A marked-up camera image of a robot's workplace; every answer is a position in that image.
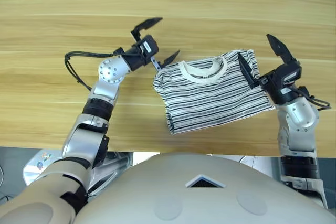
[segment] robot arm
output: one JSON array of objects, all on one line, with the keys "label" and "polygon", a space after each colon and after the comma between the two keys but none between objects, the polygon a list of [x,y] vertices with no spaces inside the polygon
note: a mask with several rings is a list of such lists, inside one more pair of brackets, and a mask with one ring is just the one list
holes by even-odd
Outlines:
[{"label": "robot arm", "polygon": [[[1,223],[72,223],[87,203],[92,169],[102,164],[108,149],[106,136],[112,110],[124,76],[152,62],[157,70],[169,64],[178,52],[161,65],[154,55],[158,47],[151,35],[140,38],[140,30],[155,25],[161,18],[148,19],[131,32],[136,43],[124,52],[110,55],[87,52],[66,54],[65,63],[77,81],[90,89],[83,112],[77,117],[62,148],[63,159],[50,166],[23,193],[0,208]],[[98,67],[99,79],[91,89],[69,64],[71,56],[106,57]],[[119,156],[116,171],[125,168],[127,160]]]},{"label": "robot arm", "polygon": [[[295,81],[301,77],[300,62],[276,37],[268,34],[267,38],[284,64],[256,80],[245,59],[239,56],[240,69],[252,88],[260,85],[268,92],[278,111],[282,182],[327,208],[317,162],[315,127],[319,122],[319,110],[330,109],[330,104],[310,96],[306,87],[295,86]],[[308,101],[321,108],[317,109]]]}]

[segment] wood grain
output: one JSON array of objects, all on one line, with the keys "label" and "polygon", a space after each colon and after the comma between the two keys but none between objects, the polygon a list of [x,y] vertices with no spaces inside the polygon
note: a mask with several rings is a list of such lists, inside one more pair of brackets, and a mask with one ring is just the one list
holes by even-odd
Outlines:
[{"label": "wood grain", "polygon": [[[280,38],[303,66],[298,84],[336,104],[336,0],[0,0],[0,145],[61,148],[88,92],[64,67],[72,50],[111,52],[133,43],[129,31],[149,17],[164,19],[148,31],[163,60],[256,52],[261,73],[281,60],[266,34]],[[99,60],[74,59],[93,84]],[[110,149],[279,155],[275,111],[222,127],[170,135],[164,105],[146,66],[120,87],[108,136]],[[319,156],[336,156],[336,110],[321,112]]]}]

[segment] folded shirt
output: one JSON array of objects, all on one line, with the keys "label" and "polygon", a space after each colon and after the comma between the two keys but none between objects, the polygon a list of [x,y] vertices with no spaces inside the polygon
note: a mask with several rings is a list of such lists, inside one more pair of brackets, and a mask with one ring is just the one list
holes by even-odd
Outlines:
[{"label": "folded shirt", "polygon": [[172,134],[219,126],[274,109],[261,87],[251,89],[248,85],[238,53],[250,65],[253,77],[259,78],[252,49],[181,61],[156,74],[153,86],[164,101]]}]

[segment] gray floor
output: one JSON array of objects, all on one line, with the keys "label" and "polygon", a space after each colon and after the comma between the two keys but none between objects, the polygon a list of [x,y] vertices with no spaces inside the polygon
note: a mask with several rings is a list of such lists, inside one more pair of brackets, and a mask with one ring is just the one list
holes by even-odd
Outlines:
[{"label": "gray floor", "polygon": [[[0,198],[5,195],[15,197],[25,189],[26,185],[22,176],[23,167],[38,151],[38,149],[0,147],[0,166],[4,172],[4,181],[0,187]],[[279,158],[277,157],[215,156],[240,161],[276,180],[280,178]],[[319,158],[319,164],[328,206],[329,208],[336,208],[336,158]],[[6,199],[1,200],[0,205],[5,202]]]},{"label": "gray floor", "polygon": [[0,166],[4,172],[0,198],[5,195],[15,197],[25,189],[22,169],[38,151],[38,149],[0,147]]}]

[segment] black cable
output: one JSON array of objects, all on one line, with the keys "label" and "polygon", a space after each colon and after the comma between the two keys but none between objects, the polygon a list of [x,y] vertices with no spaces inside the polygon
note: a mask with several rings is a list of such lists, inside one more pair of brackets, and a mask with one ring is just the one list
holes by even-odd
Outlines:
[{"label": "black cable", "polygon": [[9,198],[12,198],[12,199],[13,199],[12,196],[10,196],[10,195],[6,195],[6,196],[0,198],[0,201],[3,200],[3,199],[7,199],[7,202],[9,202]]},{"label": "black cable", "polygon": [[64,55],[64,64],[66,68],[68,69],[69,73],[77,80],[79,84],[82,84],[84,87],[86,87],[89,91],[91,91],[91,87],[87,85],[76,73],[74,68],[72,67],[70,63],[70,58],[77,56],[77,57],[92,57],[92,58],[108,58],[116,55],[121,56],[141,56],[137,54],[124,54],[124,53],[111,53],[111,54],[99,54],[95,52],[83,52],[83,51],[72,51]]},{"label": "black cable", "polygon": [[309,95],[307,95],[306,93],[304,93],[303,91],[301,91],[297,88],[290,87],[290,89],[292,91],[302,95],[303,97],[305,97],[310,103],[320,107],[318,109],[318,111],[331,109],[329,102],[326,102],[326,101],[323,101],[323,100],[320,100],[320,99],[316,99],[313,95],[309,96]]}]

